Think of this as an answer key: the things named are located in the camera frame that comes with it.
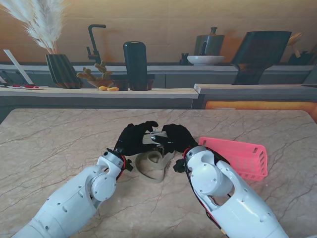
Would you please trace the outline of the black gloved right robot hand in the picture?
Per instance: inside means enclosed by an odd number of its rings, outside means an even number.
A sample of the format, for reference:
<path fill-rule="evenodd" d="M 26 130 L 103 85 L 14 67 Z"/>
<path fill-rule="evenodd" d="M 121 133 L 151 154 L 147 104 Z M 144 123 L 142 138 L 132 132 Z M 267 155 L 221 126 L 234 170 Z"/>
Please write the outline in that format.
<path fill-rule="evenodd" d="M 190 131 L 180 124 L 164 125 L 162 131 L 166 132 L 167 137 L 154 135 L 152 140 L 162 145 L 167 153 L 183 153 L 188 148 L 198 146 Z"/>

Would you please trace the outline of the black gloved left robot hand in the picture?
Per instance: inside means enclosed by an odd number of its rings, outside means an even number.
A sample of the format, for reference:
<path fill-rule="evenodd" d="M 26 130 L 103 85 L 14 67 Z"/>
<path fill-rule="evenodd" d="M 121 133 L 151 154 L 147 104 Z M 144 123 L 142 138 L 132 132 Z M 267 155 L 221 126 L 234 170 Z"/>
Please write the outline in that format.
<path fill-rule="evenodd" d="M 124 156 L 133 156 L 151 151 L 156 145 L 143 144 L 143 136 L 146 131 L 152 132 L 154 127 L 158 127 L 156 121 L 146 121 L 138 125 L 128 124 L 120 134 L 114 151 Z"/>

